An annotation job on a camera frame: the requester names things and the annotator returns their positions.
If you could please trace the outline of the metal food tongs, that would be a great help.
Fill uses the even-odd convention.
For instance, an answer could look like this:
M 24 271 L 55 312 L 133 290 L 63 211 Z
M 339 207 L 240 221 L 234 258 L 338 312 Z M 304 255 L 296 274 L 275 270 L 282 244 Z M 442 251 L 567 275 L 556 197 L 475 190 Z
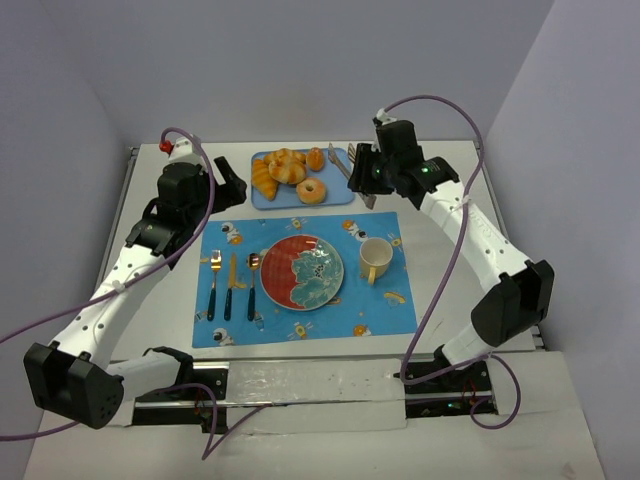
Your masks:
M 328 158 L 331 161 L 332 164 L 334 164 L 338 170 L 341 172 L 341 174 L 346 178 L 346 180 L 349 180 L 351 177 L 351 172 L 347 169 L 346 165 L 342 163 L 342 161 L 339 159 L 336 150 L 334 148 L 334 146 L 332 144 L 328 145 Z M 366 194 L 366 193 L 362 193 L 362 192 L 357 192 L 357 195 L 361 198 L 364 206 L 368 209 L 368 210 L 373 210 L 375 203 L 376 203 L 376 196 L 375 195 L 370 195 L 370 194 Z

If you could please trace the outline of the sugared ring doughnut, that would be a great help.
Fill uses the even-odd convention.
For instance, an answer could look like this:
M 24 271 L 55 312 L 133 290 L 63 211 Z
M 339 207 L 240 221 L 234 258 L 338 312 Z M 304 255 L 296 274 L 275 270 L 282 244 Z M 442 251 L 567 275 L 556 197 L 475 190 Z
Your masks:
M 327 195 L 325 183 L 315 177 L 308 177 L 296 185 L 298 199 L 307 205 L 322 203 Z

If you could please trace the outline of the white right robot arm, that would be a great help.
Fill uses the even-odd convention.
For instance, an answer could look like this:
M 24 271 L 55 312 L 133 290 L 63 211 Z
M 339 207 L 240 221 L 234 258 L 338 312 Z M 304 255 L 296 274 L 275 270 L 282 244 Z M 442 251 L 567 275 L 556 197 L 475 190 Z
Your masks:
M 437 359 L 467 366 L 545 319 L 555 279 L 551 265 L 517 249 L 444 158 L 424 156 L 412 122 L 380 111 L 373 123 L 377 140 L 357 146 L 349 189 L 408 199 L 453 242 L 454 255 L 467 261 L 484 292 L 469 324 L 437 349 Z

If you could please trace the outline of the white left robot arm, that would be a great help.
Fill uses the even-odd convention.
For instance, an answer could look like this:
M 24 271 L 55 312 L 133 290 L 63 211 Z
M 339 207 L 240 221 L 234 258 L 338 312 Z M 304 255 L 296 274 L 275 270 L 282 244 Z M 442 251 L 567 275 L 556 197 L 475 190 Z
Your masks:
M 157 194 L 125 239 L 115 264 L 74 319 L 48 344 L 33 344 L 23 364 L 37 407 L 93 429 L 120 406 L 147 393 L 181 386 L 193 372 L 191 355 L 151 347 L 113 363 L 115 347 L 146 297 L 203 232 L 211 214 L 246 200 L 247 184 L 228 160 L 207 161 L 187 137 L 164 140 L 168 155 Z

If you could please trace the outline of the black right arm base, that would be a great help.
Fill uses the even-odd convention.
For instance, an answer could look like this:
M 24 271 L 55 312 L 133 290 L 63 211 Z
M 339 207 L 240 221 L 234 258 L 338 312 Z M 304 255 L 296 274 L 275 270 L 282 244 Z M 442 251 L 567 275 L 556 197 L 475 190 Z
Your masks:
M 408 419 L 496 414 L 493 389 L 485 361 L 452 370 L 415 385 L 404 385 Z

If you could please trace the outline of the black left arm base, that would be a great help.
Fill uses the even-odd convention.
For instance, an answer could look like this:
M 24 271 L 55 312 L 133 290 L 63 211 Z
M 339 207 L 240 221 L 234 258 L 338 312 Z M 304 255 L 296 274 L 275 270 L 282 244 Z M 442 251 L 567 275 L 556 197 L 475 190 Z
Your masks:
M 228 429 L 224 406 L 229 367 L 196 364 L 190 380 L 208 387 L 218 404 L 215 433 Z M 175 391 L 151 392 L 134 402 L 133 426 L 198 426 L 209 434 L 213 421 L 213 402 L 202 387 L 181 388 Z

